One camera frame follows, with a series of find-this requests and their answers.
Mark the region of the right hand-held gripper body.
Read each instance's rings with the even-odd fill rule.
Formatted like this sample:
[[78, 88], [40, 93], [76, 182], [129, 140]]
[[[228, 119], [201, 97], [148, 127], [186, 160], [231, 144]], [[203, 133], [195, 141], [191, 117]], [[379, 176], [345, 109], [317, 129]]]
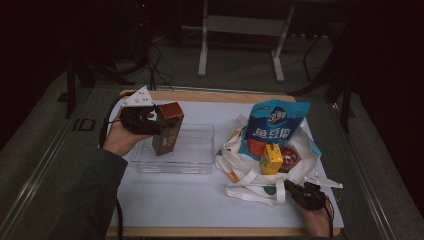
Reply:
[[333, 188], [343, 187], [342, 183], [317, 174], [306, 177], [302, 185], [307, 188], [307, 193], [302, 194], [296, 191], [293, 199], [306, 210], [320, 210], [325, 207], [326, 195], [321, 191], [322, 186]]

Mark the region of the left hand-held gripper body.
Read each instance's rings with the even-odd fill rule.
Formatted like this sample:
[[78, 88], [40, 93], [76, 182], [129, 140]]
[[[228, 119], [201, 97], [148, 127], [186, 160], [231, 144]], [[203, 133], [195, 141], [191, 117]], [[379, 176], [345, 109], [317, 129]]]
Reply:
[[156, 133], [158, 122], [152, 120], [154, 106], [146, 86], [131, 93], [121, 104], [119, 120], [122, 126], [137, 135], [159, 135]]

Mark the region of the brown carton box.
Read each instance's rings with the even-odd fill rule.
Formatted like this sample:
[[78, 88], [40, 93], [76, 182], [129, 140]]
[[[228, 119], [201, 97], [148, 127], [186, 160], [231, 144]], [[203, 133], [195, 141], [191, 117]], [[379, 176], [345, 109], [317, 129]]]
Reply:
[[184, 119], [184, 112], [178, 102], [162, 104], [162, 115], [157, 120], [166, 124], [166, 129], [152, 139], [152, 147], [157, 156], [170, 153], [174, 150], [179, 131]]

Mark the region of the yellow drink carton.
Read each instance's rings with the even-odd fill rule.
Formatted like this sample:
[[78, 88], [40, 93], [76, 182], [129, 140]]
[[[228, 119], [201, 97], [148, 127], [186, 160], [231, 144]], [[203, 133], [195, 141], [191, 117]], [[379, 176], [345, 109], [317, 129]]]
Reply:
[[267, 144], [260, 158], [261, 172], [264, 175], [275, 175], [284, 163], [280, 146], [278, 144]]

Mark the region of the clear plastic container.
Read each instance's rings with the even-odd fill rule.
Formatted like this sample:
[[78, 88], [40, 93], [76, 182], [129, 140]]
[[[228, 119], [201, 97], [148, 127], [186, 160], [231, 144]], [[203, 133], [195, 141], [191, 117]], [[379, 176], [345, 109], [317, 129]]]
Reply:
[[214, 162], [214, 126], [183, 124], [170, 153], [157, 156], [148, 138], [139, 142], [125, 159], [144, 173], [210, 174]]

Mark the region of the white canvas tote bag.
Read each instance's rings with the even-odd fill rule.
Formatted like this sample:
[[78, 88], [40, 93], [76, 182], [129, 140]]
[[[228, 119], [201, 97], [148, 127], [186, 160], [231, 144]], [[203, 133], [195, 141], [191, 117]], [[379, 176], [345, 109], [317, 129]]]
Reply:
[[306, 178], [315, 173], [315, 167], [320, 151], [309, 136], [307, 121], [303, 120], [294, 136], [289, 141], [300, 157], [288, 173], [264, 175], [261, 173], [260, 163], [252, 157], [241, 152], [242, 140], [247, 126], [248, 118], [239, 115], [239, 127], [234, 130], [228, 142], [224, 143], [215, 157], [215, 165], [224, 171], [231, 180], [225, 193], [244, 201], [262, 202], [274, 207], [283, 205], [286, 199], [286, 180], [303, 186]]

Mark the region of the blue snack pouch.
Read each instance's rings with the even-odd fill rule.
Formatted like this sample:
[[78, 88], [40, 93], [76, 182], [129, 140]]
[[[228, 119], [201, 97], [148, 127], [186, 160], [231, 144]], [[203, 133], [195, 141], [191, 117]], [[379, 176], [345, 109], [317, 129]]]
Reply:
[[287, 146], [304, 122], [310, 109], [308, 102], [272, 99], [255, 104], [242, 130], [239, 153], [258, 161], [266, 144]]

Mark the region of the person's right hand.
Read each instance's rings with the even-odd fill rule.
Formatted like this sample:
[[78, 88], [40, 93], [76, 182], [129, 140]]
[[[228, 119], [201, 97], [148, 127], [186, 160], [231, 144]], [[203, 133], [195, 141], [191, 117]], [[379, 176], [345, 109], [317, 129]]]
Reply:
[[332, 240], [332, 210], [328, 200], [326, 207], [320, 210], [305, 210], [301, 205], [293, 202], [294, 206], [302, 214], [306, 229], [311, 240]]

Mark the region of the person's left hand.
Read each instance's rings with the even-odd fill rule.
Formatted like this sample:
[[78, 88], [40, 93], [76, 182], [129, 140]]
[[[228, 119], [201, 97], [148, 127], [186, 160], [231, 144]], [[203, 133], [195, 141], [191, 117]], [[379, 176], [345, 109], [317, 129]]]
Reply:
[[120, 122], [115, 122], [111, 125], [103, 149], [122, 157], [137, 143], [147, 138], [149, 138], [149, 135], [133, 134], [125, 129]]

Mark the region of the red round can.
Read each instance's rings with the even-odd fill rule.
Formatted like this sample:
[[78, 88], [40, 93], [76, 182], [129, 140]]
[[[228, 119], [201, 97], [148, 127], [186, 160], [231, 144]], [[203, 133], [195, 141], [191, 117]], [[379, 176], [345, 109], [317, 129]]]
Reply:
[[300, 161], [300, 157], [296, 150], [292, 147], [283, 147], [280, 151], [283, 158], [283, 164], [279, 171], [282, 173], [288, 173]]

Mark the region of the wooden table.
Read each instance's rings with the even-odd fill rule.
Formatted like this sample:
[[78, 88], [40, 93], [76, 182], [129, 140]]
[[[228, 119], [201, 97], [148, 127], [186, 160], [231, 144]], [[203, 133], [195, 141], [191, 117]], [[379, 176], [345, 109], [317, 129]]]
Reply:
[[[158, 101], [182, 103], [187, 122], [213, 124], [220, 147], [235, 128], [234, 118], [269, 94], [156, 91]], [[302, 217], [291, 203], [275, 208], [225, 195], [229, 178], [209, 175], [126, 171], [119, 190], [126, 237], [280, 237], [305, 236]]]

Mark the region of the black stand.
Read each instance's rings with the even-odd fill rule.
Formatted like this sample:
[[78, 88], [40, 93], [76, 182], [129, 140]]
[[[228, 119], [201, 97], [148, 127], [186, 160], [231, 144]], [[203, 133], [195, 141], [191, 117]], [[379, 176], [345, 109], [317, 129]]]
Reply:
[[95, 84], [93, 78], [88, 77], [90, 69], [100, 72], [121, 85], [133, 85], [133, 82], [123, 79], [116, 70], [111, 70], [86, 55], [76, 55], [70, 58], [66, 67], [66, 91], [62, 93], [58, 101], [67, 105], [65, 118], [69, 119], [76, 109], [76, 78], [80, 79], [83, 86], [92, 88]]
[[343, 30], [330, 52], [322, 69], [315, 75], [313, 81], [298, 90], [288, 92], [291, 96], [302, 96], [321, 86], [327, 85], [324, 100], [335, 104], [341, 100], [340, 125], [346, 134], [349, 130], [350, 102], [353, 85], [353, 63], [351, 43], [352, 35]]

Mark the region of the white table sheet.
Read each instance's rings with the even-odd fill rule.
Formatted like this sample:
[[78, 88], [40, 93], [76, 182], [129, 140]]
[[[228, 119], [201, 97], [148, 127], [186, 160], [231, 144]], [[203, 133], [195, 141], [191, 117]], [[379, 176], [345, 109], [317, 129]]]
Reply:
[[185, 118], [173, 152], [156, 156], [146, 139], [128, 161], [118, 200], [126, 236], [295, 236], [306, 233], [289, 197], [270, 207], [225, 193], [230, 178], [214, 156], [250, 103], [180, 103]]

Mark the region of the white metal stand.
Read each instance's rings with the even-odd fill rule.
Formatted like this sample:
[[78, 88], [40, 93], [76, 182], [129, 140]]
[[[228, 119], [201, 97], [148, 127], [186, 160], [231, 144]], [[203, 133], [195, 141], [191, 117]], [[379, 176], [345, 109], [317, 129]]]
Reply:
[[270, 51], [271, 60], [276, 81], [282, 83], [285, 81], [283, 68], [281, 64], [281, 52], [288, 36], [288, 30], [291, 25], [292, 17], [296, 7], [289, 5], [284, 18], [281, 20], [247, 18], [236, 16], [211, 15], [208, 11], [209, 0], [202, 1], [202, 25], [201, 48], [198, 62], [197, 75], [205, 77], [208, 61], [208, 33], [232, 33], [244, 35], [258, 35], [277, 37], [277, 45]]

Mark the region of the black rectangular floor bracket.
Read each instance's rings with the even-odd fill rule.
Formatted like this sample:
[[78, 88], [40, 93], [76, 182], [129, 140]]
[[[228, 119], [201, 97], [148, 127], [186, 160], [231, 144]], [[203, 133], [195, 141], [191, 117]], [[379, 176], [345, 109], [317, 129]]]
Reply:
[[95, 128], [96, 120], [89, 118], [77, 118], [72, 130], [73, 131], [92, 131]]

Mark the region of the metal floor rail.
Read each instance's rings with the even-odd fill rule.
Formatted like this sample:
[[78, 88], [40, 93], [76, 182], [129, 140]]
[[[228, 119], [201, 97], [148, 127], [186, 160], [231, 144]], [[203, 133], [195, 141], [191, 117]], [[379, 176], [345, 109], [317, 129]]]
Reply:
[[62, 128], [58, 131], [55, 138], [52, 140], [48, 149], [42, 156], [38, 165], [35, 167], [34, 171], [27, 178], [26, 182], [23, 184], [23, 187], [19, 191], [17, 197], [15, 198], [11, 208], [8, 210], [5, 218], [0, 223], [0, 240], [8, 240], [16, 224], [20, 220], [21, 216], [25, 212], [26, 208], [32, 201], [32, 198], [38, 191], [40, 184], [42, 183], [46, 173], [48, 172], [51, 164], [56, 158], [59, 149], [63, 145], [66, 135], [79, 124], [79, 117], [72, 117], [65, 121]]
[[383, 240], [397, 240], [396, 234], [392, 230], [392, 227], [386, 217], [386, 214], [366, 172], [365, 165], [363, 164], [363, 161], [358, 152], [359, 148], [357, 144], [354, 142], [352, 135], [347, 134], [343, 127], [341, 127], [341, 132], [347, 144], [348, 152], [353, 161], [354, 172], [356, 174], [357, 181], [364, 194], [365, 200], [379, 230], [380, 236], [383, 238]]

